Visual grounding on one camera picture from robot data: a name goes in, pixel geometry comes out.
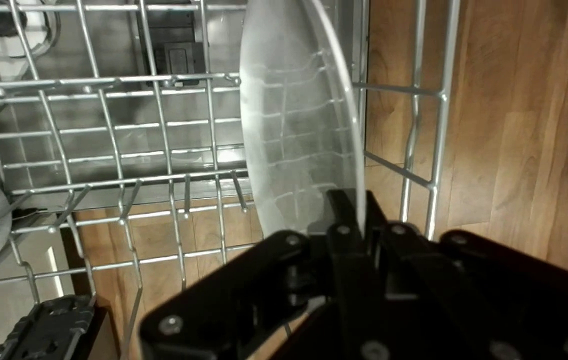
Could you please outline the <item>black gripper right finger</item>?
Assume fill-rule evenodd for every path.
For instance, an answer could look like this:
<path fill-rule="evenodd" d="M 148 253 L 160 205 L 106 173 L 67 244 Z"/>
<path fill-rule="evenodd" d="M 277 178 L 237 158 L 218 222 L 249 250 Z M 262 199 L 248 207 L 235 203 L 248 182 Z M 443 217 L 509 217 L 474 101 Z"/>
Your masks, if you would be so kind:
<path fill-rule="evenodd" d="M 379 229 L 386 225 L 386 214 L 379 209 L 376 196 L 372 192 L 366 192 L 366 229 Z"/>

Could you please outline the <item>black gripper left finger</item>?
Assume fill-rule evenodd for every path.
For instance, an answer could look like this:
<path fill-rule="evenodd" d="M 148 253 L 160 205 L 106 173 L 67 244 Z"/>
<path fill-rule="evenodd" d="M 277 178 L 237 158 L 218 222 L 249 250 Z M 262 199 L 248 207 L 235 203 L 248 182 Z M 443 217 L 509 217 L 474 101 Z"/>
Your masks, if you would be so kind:
<path fill-rule="evenodd" d="M 357 231 L 356 209 L 349 191 L 328 191 L 325 192 L 325 233 L 331 235 L 354 235 Z"/>

